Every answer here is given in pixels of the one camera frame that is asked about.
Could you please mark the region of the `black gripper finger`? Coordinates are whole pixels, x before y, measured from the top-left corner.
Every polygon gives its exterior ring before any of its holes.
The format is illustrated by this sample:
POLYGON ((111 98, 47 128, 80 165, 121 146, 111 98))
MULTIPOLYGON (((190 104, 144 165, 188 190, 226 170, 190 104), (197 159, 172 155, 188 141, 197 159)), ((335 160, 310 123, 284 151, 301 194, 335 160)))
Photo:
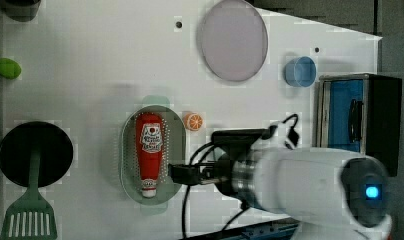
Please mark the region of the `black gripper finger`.
POLYGON ((169 164, 168 173, 174 183, 195 186, 201 183, 201 172, 198 166, 185 164, 169 164))

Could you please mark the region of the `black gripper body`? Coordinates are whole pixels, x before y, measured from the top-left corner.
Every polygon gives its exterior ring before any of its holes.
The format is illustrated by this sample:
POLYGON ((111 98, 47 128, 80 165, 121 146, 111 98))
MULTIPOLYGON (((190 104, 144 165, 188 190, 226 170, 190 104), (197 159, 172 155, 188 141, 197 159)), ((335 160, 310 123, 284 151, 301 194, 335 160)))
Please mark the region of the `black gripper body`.
POLYGON ((213 184, 217 190, 225 195, 232 197, 236 191, 232 186, 232 168, 233 164, 228 157, 220 157, 216 161, 198 163, 198 184, 213 184))

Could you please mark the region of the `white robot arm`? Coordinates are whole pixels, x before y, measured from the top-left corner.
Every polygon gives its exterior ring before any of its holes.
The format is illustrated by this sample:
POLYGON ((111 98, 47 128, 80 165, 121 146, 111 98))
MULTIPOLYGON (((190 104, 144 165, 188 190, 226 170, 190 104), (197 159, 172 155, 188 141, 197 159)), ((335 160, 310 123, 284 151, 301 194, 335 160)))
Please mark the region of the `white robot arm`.
POLYGON ((214 184, 250 208, 299 222, 292 240, 386 240, 388 174, 377 159, 341 149, 251 149, 214 162, 171 164, 178 184, 214 184))

